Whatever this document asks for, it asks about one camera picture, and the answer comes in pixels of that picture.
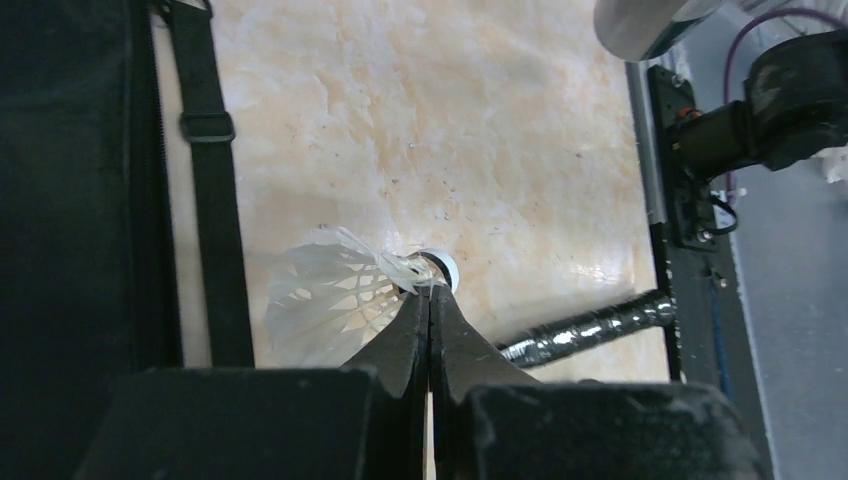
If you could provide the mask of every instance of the purple cable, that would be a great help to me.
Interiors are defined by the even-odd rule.
[[[745,25],[742,30],[739,31],[738,34],[736,34],[736,38],[734,38],[733,43],[730,44],[730,52],[727,54],[727,63],[725,63],[724,65],[725,105],[730,102],[730,69],[733,66],[733,58],[736,56],[736,50],[739,48],[739,44],[742,43],[742,39],[751,30],[757,28],[761,23],[767,22],[774,18],[782,17],[812,18],[813,20],[819,20],[823,23],[826,23],[827,25],[835,29],[848,30],[848,23],[834,17],[833,15],[804,7],[781,8],[779,10],[773,10],[771,12],[764,13],[759,17],[754,18],[747,25]],[[733,205],[736,200],[736,197],[732,193],[736,191],[736,176],[733,174],[733,172],[730,172],[725,175],[725,189],[727,190],[727,203]]]

